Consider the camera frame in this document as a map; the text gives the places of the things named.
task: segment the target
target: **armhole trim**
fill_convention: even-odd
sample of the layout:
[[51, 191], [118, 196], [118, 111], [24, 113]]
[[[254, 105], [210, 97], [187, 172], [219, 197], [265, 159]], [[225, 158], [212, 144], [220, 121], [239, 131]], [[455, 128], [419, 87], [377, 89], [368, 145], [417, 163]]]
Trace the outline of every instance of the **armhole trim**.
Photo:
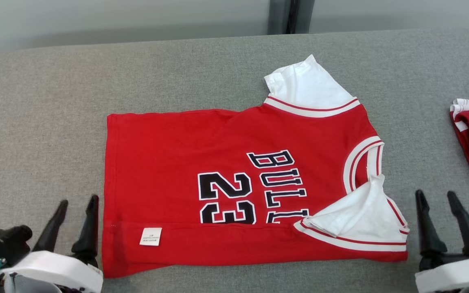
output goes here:
[[313, 118], [323, 118], [323, 117], [330, 117], [330, 116], [334, 116], [334, 115], [338, 115], [340, 113], [346, 112], [360, 105], [360, 102], [357, 100], [357, 98], [354, 98], [350, 100], [349, 102], [346, 102], [345, 104], [335, 107], [335, 108], [305, 108], [305, 107], [301, 107], [298, 105], [283, 102], [282, 100], [279, 100], [272, 96], [268, 96], [265, 99], [264, 104], [270, 105], [272, 107], [278, 108], [280, 110], [283, 110], [283, 111], [286, 111], [295, 115], [300, 115], [304, 117], [313, 117]]
[[[343, 184], [345, 186], [345, 191], [347, 195], [356, 189], [357, 164], [365, 153], [367, 153], [367, 167], [369, 167], [369, 165], [374, 165], [374, 167], [371, 167], [371, 170], [367, 168], [367, 174], [370, 176], [370, 174], [374, 173], [374, 170], [379, 172], [378, 175], [380, 174], [381, 151], [383, 150], [382, 146], [384, 144], [385, 143], [381, 141], [378, 136], [373, 136], [361, 141], [350, 152], [349, 156], [346, 158], [343, 169]], [[374, 151], [369, 154], [369, 151], [373, 148], [377, 148], [375, 154]]]
[[366, 155], [367, 176], [379, 176], [383, 158], [383, 144], [370, 149]]

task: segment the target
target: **red stripe trim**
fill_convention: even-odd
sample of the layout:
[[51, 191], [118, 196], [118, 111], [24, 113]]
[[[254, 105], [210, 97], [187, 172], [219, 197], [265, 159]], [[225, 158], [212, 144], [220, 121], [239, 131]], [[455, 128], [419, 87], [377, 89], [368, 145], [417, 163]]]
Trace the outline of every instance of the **red stripe trim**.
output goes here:
[[379, 175], [379, 155], [381, 154], [381, 145], [377, 147], [376, 153], [376, 176]]
[[321, 231], [319, 231], [319, 230], [316, 230], [316, 229], [307, 227], [307, 226], [305, 226], [305, 224], [303, 224], [303, 221], [300, 221], [300, 225], [302, 225], [305, 229], [312, 230], [312, 231], [314, 231], [314, 232], [316, 232], [316, 233], [325, 235], [325, 236], [327, 236], [327, 237], [332, 237], [332, 238], [336, 238], [336, 239], [340, 239], [340, 240], [342, 240], [342, 241], [347, 241], [347, 242], [352, 242], [352, 243], [373, 244], [373, 245], [406, 245], [406, 242], [399, 243], [399, 242], [355, 241], [355, 240], [353, 240], [353, 239], [347, 239], [347, 238], [343, 238], [343, 237], [334, 237], [334, 236], [328, 235], [328, 234], [326, 234], [326, 233], [324, 233], [324, 232], [321, 232]]
[[356, 162], [356, 160], [357, 160], [357, 158], [358, 158], [363, 152], [366, 152], [366, 149], [367, 149], [368, 147], [370, 147], [371, 145], [373, 145], [373, 144], [375, 144], [375, 143], [378, 143], [378, 142], [381, 142], [381, 139], [380, 139], [380, 140], [376, 140], [376, 141], [374, 141], [374, 142], [371, 142], [371, 143], [367, 144], [367, 146], [365, 146], [363, 149], [361, 149], [361, 150], [357, 153], [356, 157], [354, 157], [354, 159], [352, 160], [352, 164], [350, 165], [350, 174], [349, 174], [349, 176], [350, 176], [350, 178], [349, 178], [349, 181], [350, 181], [350, 190], [351, 190], [351, 191], [354, 191], [354, 188], [353, 188], [352, 186], [355, 185], [355, 181], [356, 181], [356, 178], [352, 178], [352, 171], [353, 171], [355, 168], [357, 168], [357, 166], [354, 166], [354, 165], [355, 165], [355, 162]]
[[394, 205], [390, 202], [389, 199], [387, 199], [387, 202], [388, 202], [388, 204], [390, 204], [390, 207], [392, 208], [392, 210], [393, 210], [394, 213], [396, 214], [396, 217], [398, 217], [399, 223], [401, 223], [403, 226], [406, 226], [406, 223], [403, 222], [403, 219], [401, 219], [401, 216], [400, 216], [399, 213], [397, 212], [397, 209], [394, 208]]
[[300, 106], [295, 106], [295, 105], [292, 105], [292, 104], [289, 104], [289, 103], [286, 103], [286, 102], [283, 102], [277, 98], [274, 98], [272, 96], [268, 96], [269, 99], [271, 100], [275, 100], [276, 102], [279, 102], [281, 104], [284, 104], [284, 105], [287, 105], [289, 107], [293, 107], [293, 108], [296, 108], [296, 109], [301, 109], [301, 110], [308, 110], [308, 111], [320, 111], [320, 112], [326, 112], [326, 111], [334, 111], [334, 110], [338, 110], [338, 109], [341, 109], [341, 108], [344, 108], [350, 104], [352, 104], [353, 102], [357, 101], [357, 98], [355, 98], [354, 100], [351, 100], [350, 102], [348, 102], [347, 104], [344, 104], [343, 106], [339, 106], [337, 108], [330, 108], [330, 109], [313, 109], [313, 108], [304, 108], [304, 107], [300, 107]]

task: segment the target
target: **gray table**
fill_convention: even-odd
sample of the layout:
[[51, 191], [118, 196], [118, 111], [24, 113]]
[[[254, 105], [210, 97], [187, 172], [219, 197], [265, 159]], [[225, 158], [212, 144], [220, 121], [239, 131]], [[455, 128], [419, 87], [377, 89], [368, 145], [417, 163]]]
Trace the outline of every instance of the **gray table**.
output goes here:
[[385, 191], [411, 228], [408, 261], [174, 266], [106, 280], [103, 292], [415, 291], [416, 189], [425, 191], [449, 249], [462, 248], [445, 193], [456, 191], [469, 210], [469, 167], [448, 116], [453, 99], [469, 98], [469, 30], [192, 39], [0, 55], [0, 228], [27, 224], [34, 243], [66, 198], [56, 251], [68, 254], [90, 194], [103, 192], [106, 115], [244, 110], [266, 97], [264, 75], [309, 54], [360, 99], [385, 141]]

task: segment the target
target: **red basketball jersey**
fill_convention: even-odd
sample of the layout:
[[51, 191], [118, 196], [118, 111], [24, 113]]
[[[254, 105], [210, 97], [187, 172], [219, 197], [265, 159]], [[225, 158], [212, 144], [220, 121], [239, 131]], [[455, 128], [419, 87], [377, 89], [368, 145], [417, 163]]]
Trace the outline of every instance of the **red basketball jersey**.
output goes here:
[[382, 148], [355, 98], [109, 115], [104, 274], [405, 260], [408, 229], [383, 193]]

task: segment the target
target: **white label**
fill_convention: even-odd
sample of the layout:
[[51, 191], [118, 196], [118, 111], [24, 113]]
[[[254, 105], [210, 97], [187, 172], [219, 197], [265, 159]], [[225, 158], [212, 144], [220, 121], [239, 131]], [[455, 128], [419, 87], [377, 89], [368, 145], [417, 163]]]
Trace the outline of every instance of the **white label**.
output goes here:
[[158, 246], [161, 232], [162, 228], [144, 228], [140, 238], [140, 245]]

